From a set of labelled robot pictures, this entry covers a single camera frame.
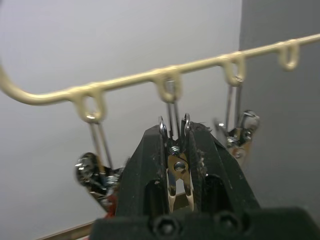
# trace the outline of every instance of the metal jaw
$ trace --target metal jaw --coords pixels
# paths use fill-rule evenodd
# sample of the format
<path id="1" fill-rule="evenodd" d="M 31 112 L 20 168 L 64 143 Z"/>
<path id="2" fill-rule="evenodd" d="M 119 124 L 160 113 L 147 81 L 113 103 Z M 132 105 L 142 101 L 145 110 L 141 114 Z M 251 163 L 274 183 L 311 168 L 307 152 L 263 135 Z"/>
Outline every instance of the metal jaw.
<path id="1" fill-rule="evenodd" d="M 229 86 L 226 98 L 225 122 L 222 123 L 214 119 L 214 127 L 217 139 L 242 166 L 247 159 L 252 138 L 259 126 L 260 118 L 251 110 L 240 114 L 242 86 L 238 86 L 235 92 L 234 129 L 229 131 L 233 91 L 234 87 Z"/>
<path id="2" fill-rule="evenodd" d="M 112 215 L 116 209 L 118 187 L 125 167 L 113 171 L 103 167 L 105 171 L 101 174 L 97 156 L 88 152 L 75 165 L 75 176 L 98 204 Z"/>
<path id="3" fill-rule="evenodd" d="M 194 197 L 193 190 L 191 187 L 191 174 L 189 169 L 189 162 L 186 158 L 185 153 L 183 152 L 185 151 L 184 146 L 186 146 L 185 133 L 187 133 L 188 129 L 190 128 L 190 116 L 188 113 L 185 115 L 184 121 L 187 123 L 183 126 L 185 130 L 181 131 L 182 134 L 180 138 L 177 141 L 174 141 L 172 138 L 168 138 L 167 127 L 162 117 L 159 117 L 160 134 L 163 138 L 165 159 L 167 160 L 166 172 L 170 212 L 173 212 L 174 210 L 177 189 L 176 182 L 179 179 L 183 181 L 184 191 L 189 202 L 190 209 L 192 211 L 194 210 Z"/>

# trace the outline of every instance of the metal clip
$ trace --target metal clip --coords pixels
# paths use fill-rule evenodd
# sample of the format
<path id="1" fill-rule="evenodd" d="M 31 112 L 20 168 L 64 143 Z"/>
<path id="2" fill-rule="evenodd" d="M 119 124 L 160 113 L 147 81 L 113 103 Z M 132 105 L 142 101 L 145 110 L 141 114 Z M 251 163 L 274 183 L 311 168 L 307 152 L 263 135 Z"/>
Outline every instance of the metal clip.
<path id="1" fill-rule="evenodd" d="M 189 170 L 189 162 L 187 161 L 184 153 L 186 146 L 186 135 L 190 130 L 190 116 L 185 114 L 184 121 L 181 125 L 181 137 L 177 141 L 168 137 L 167 127 L 162 119 L 159 117 L 160 134 L 163 138 L 164 144 L 164 156 L 166 160 L 166 172 L 167 172 L 167 186 L 168 186 L 168 203 L 169 210 L 174 210 L 174 204 L 176 201 L 176 189 L 177 180 L 183 181 L 184 191 L 186 198 L 189 202 L 190 209 L 194 210 L 194 196 L 191 185 L 191 174 Z"/>
<path id="2" fill-rule="evenodd" d="M 118 170 L 113 169 L 111 154 L 100 122 L 89 123 L 89 126 L 96 154 L 88 152 L 80 157 L 75 165 L 75 176 L 108 215 L 113 216 L 117 207 L 118 186 L 124 167 Z M 109 167 L 105 167 L 102 162 L 99 140 L 104 148 Z"/>
<path id="3" fill-rule="evenodd" d="M 230 86 L 227 95 L 227 108 L 225 115 L 225 123 L 214 119 L 214 127 L 216 130 L 216 137 L 219 142 L 224 145 L 229 153 L 242 166 L 250 152 L 253 135 L 259 127 L 260 118 L 253 111 L 247 110 L 242 114 L 240 111 L 242 87 L 237 88 L 236 103 L 235 103 L 235 118 L 234 128 L 229 130 L 229 119 L 231 114 L 231 101 L 233 87 Z"/>

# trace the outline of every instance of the gray wall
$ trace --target gray wall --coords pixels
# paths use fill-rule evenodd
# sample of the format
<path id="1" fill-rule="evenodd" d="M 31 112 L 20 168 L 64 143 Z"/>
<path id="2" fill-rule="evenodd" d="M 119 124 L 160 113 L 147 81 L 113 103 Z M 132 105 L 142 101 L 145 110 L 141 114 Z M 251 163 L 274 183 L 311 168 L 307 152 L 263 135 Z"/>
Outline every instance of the gray wall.
<path id="1" fill-rule="evenodd" d="M 320 33 L 318 0 L 243 0 L 240 49 Z M 242 108 L 261 117 L 246 177 L 262 206 L 300 206 L 320 224 L 320 43 L 284 72 L 277 55 L 247 61 Z"/>
<path id="2" fill-rule="evenodd" d="M 238 50 L 240 0 L 3 0 L 0 52 L 18 86 L 44 93 Z M 183 76 L 180 116 L 223 119 L 221 69 Z M 115 167 L 166 120 L 152 83 L 108 92 L 104 121 Z M 31 240 L 104 215 L 74 179 L 94 151 L 71 103 L 28 106 L 0 94 L 0 239 Z"/>

